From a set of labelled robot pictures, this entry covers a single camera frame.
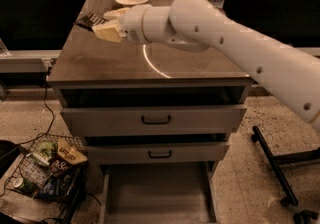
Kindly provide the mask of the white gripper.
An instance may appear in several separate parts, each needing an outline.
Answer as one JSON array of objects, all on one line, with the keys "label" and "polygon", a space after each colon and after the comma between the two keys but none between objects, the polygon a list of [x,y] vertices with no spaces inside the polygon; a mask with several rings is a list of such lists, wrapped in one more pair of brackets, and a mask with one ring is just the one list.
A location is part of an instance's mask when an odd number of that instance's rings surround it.
[{"label": "white gripper", "polygon": [[95,25],[92,30],[97,38],[109,42],[119,43],[126,37],[132,43],[148,44],[143,32],[143,19],[149,8],[151,5],[144,4],[107,11],[103,17],[111,21]]}]

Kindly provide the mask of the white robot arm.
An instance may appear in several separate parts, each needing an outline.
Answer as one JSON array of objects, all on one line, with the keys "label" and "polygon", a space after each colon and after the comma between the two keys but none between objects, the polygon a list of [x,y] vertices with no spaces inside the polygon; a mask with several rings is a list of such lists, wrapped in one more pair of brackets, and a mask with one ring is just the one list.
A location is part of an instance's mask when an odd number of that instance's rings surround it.
[{"label": "white robot arm", "polygon": [[320,130],[320,60],[229,19],[207,0],[136,5],[93,31],[110,42],[157,42],[191,52],[215,48]]}]

